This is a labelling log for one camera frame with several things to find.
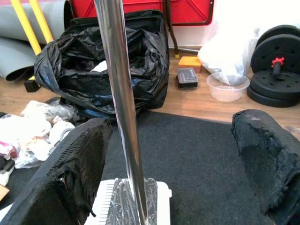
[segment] black garbage bag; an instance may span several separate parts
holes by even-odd
[[[159,11],[125,15],[130,72],[137,113],[163,105],[169,53]],[[105,60],[97,18],[77,18],[37,56],[36,81],[88,116],[114,117],[108,71],[91,72]]]

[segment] chrome pole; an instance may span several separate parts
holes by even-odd
[[[127,174],[141,225],[148,225],[143,168],[136,130],[122,0],[94,0]]]

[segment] dark grey rug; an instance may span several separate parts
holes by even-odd
[[[272,224],[260,213],[230,129],[227,124],[163,113],[138,116],[144,175],[172,190],[172,225]],[[125,177],[123,149],[114,126],[102,180]],[[11,181],[14,190],[27,182],[22,173]]]

